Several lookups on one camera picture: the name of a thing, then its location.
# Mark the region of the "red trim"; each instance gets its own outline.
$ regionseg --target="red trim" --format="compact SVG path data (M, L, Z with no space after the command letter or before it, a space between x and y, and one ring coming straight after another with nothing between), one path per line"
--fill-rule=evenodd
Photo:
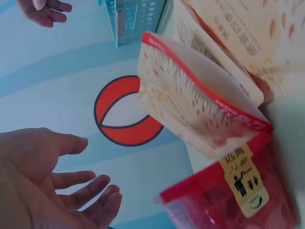
M267 165L272 160L265 160L265 157L259 157L261 149L271 140L266 132L262 132L259 136L247 142L250 147L253 157L252 161L257 169L261 172L267 168ZM202 190L209 190L219 182L224 180L224 170L219 162L216 162L208 168L192 175L191 177L179 182L160 194L164 204L170 203L185 195L195 193Z
M250 119L250 122L248 122L247 124L243 124L244 127L260 132L273 131L273 127L269 122L254 117L248 114L247 112L239 109L238 107L235 107L234 105L221 98L218 94L214 93L203 83L201 83L199 79L191 72L191 70L179 59L179 57L173 51L171 51L163 42L156 38L154 34L150 32L145 32L143 34L142 42L168 55L177 65L181 67L181 69L189 76L189 78L197 85L197 87L202 90L207 96L209 96L229 118L236 120L236 118L238 118L239 116L245 116Z

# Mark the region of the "fingernail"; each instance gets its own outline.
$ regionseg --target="fingernail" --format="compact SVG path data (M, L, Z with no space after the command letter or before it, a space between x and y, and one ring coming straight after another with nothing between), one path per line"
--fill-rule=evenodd
M47 0L33 0L34 7L37 10L41 10L45 6L46 2Z

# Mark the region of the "palm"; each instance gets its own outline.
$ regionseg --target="palm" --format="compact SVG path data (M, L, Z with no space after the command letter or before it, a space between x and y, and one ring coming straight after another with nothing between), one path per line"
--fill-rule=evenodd
M66 22L67 17L60 12L72 11L72 6L70 4L58 0L46 0L46 4L41 10L36 10L32 0L17 0L17 3L28 19L47 28L52 28L54 22Z
M55 190L82 184L95 178L90 171L52 173L58 157L77 154L87 146L85 139L61 135L46 129L27 129L0 135L3 157L11 174L17 198L24 203L32 228L104 229L117 215L122 196L117 186L108 186L98 200L84 211L78 211L98 195L110 182L101 175L71 195Z

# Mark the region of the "red packaging bag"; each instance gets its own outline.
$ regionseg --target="red packaging bag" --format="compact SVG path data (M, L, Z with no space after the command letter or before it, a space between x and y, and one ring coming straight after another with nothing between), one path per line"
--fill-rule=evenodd
M237 177L233 188L226 181L222 160L162 192L158 200L178 229L294 229L295 218L273 160L265 145L270 136L261 133L247 142L258 175Z

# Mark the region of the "finger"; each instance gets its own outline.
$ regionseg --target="finger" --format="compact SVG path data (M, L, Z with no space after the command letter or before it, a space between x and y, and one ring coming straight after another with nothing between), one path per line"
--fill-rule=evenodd
M91 171L78 171L74 173L52 173L51 179L55 189L65 189L73 185L83 184L96 177Z
M53 21L49 17L38 12L30 0L29 1L17 0L17 3L19 4L24 15L29 20L43 27L47 27L47 28L53 27Z
M120 193L113 193L101 211L101 213L93 219L93 222L100 229L107 228L114 218L118 215L122 202L122 195Z
M33 4L37 10L41 10L45 6L46 2L47 0L33 0Z
M98 215L98 213L105 207L109 197L120 192L120 188L116 185L110 185L106 190L101 194L101 196L94 202L91 206L87 207L83 212L84 215L89 219L93 219Z
M40 12L48 16L53 22L64 23L67 21L66 15L64 15L63 13L59 13L55 10L52 10L51 8L46 6L43 7Z
M50 7L51 9L57 10L59 12L71 12L72 6L68 3L63 3L58 0L48 0L46 3L47 7Z
M101 175L90 182L90 184L74 192L73 194L68 196L60 195L60 198L67 208L70 210L78 210L88 203L92 198L102 192L109 182L109 176Z
M48 16L42 14L40 11L31 11L26 14L26 17L39 24L40 26L46 27L46 28L52 28L53 27L53 20L49 18Z

